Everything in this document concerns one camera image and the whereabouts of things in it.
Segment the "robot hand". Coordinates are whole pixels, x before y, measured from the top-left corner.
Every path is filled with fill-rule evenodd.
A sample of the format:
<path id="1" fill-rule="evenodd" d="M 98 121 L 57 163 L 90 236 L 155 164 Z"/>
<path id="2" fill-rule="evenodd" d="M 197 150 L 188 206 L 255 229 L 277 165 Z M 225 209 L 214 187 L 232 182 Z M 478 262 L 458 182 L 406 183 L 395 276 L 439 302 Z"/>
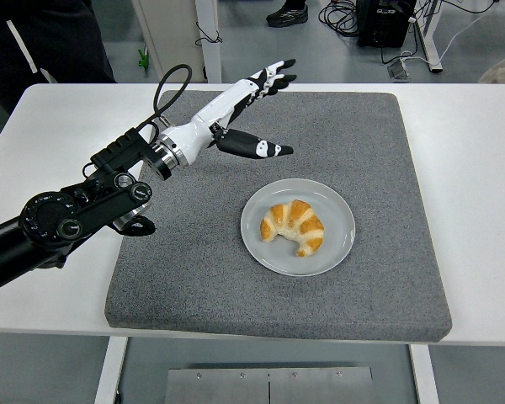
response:
<path id="1" fill-rule="evenodd" d="M 296 79 L 282 71 L 295 64 L 294 59 L 278 61 L 243 78 L 212 99 L 185 125 L 166 129 L 157 138 L 158 145 L 170 149 L 179 165 L 192 164 L 200 151 L 210 146 L 239 157 L 263 159 L 289 155 L 290 146 L 281 146 L 258 136 L 229 128 L 253 102 L 275 95 Z"/>

